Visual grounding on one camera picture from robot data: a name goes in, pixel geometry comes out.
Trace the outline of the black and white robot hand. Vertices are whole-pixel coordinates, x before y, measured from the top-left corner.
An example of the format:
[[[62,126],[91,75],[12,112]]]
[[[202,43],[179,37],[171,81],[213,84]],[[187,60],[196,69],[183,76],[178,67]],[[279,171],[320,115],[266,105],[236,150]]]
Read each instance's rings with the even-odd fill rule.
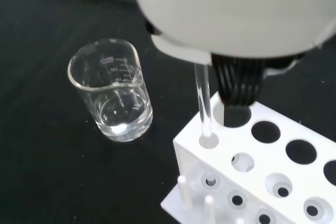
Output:
[[[212,65],[222,102],[253,104],[263,79],[335,35],[335,0],[136,0],[161,52]]]

